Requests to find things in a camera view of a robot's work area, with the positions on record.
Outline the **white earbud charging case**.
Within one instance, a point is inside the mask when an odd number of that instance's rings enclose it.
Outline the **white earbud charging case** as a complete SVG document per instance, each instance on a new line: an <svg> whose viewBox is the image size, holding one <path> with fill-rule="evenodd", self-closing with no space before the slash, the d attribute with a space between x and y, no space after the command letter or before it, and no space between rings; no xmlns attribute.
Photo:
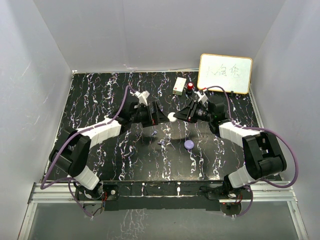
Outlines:
<svg viewBox="0 0 320 240"><path fill-rule="evenodd" d="M168 115L167 115L167 118L169 119L169 122L170 123L174 123L177 121L177 118L174 116L175 115L175 112L170 112Z"/></svg>

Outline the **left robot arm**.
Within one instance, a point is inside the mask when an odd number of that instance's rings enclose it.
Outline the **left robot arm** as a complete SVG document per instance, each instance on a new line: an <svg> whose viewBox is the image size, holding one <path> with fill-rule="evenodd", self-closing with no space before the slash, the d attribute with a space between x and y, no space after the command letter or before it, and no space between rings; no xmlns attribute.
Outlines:
<svg viewBox="0 0 320 240"><path fill-rule="evenodd" d="M85 189L91 199L97 200L103 195L104 188L99 177L87 166L90 149L124 134L132 124L141 124L147 128L169 121L156 101L150 104L124 103L111 118L106 117L84 128L62 130L49 156L51 166L67 173Z"/></svg>

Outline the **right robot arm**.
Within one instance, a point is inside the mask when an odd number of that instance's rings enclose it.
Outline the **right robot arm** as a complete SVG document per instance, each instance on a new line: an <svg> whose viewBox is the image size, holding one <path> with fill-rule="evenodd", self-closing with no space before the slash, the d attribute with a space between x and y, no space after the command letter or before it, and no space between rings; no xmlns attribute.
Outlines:
<svg viewBox="0 0 320 240"><path fill-rule="evenodd" d="M287 168L277 137L266 131L236 127L227 118L224 100L220 96L210 96L207 105L193 100L173 116L188 123L205 121L213 134L233 142L243 150L244 166L226 175L221 186L201 186L200 190L204 193L233 199L245 186Z"/></svg>

